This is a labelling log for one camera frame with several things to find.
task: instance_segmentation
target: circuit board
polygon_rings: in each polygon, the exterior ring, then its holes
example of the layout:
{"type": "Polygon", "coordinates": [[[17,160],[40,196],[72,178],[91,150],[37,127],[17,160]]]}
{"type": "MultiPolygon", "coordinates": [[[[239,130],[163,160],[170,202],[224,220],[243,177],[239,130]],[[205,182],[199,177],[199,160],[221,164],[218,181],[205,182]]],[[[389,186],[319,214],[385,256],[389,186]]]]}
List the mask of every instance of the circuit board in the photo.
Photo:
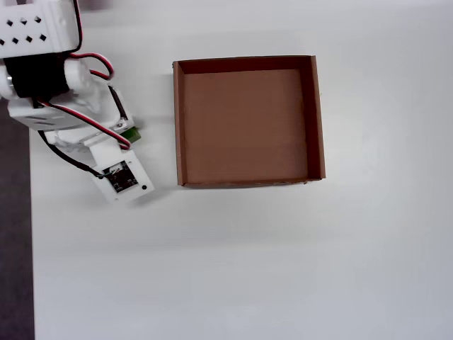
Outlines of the circuit board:
{"type": "Polygon", "coordinates": [[[134,174],[130,171],[125,161],[104,169],[104,174],[117,193],[138,184],[134,174]]]}

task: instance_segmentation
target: white table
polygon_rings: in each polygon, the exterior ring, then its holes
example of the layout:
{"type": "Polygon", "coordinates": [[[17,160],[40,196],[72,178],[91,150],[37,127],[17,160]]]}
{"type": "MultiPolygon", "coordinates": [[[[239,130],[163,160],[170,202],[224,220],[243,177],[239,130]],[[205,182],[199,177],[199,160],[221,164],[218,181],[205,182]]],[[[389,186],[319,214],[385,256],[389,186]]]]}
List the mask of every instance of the white table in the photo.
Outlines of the white table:
{"type": "Polygon", "coordinates": [[[113,207],[31,133],[37,340],[453,336],[451,3],[108,4],[83,51],[157,191],[113,207]],[[327,179],[177,187],[172,61],[293,54],[317,56],[327,179]]]}

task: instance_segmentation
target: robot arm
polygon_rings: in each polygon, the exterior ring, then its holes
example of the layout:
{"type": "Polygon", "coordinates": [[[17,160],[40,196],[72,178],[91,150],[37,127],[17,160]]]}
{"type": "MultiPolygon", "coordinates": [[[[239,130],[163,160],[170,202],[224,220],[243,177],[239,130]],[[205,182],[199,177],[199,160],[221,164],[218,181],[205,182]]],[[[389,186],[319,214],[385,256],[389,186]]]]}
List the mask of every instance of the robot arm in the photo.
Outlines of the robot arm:
{"type": "Polygon", "coordinates": [[[132,200],[154,189],[122,136],[134,121],[108,83],[111,63],[93,53],[74,54],[81,39],[76,0],[0,2],[0,96],[9,100],[12,118],[39,131],[61,158],[91,173],[110,202],[132,200]],[[85,57],[99,59],[109,75],[90,70],[85,57]],[[81,164],[57,147],[89,149],[96,165],[81,164]]]}

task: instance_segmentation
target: brown box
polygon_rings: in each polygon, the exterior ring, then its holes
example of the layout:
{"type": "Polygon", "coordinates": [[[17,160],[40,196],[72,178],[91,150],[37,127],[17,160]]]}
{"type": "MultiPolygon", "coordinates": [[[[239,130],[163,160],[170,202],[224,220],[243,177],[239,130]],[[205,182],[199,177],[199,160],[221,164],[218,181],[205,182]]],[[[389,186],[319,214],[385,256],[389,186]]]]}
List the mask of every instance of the brown box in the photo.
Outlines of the brown box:
{"type": "Polygon", "coordinates": [[[178,184],[326,177],[314,56],[173,63],[178,184]]]}

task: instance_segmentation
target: gray floor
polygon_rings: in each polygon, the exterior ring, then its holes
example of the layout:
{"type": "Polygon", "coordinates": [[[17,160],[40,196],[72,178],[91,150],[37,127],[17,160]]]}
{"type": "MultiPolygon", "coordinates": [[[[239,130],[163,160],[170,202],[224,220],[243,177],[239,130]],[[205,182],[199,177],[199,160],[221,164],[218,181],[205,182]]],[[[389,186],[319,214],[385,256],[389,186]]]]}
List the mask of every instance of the gray floor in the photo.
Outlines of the gray floor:
{"type": "Polygon", "coordinates": [[[34,339],[28,128],[0,101],[0,340],[34,339]]]}

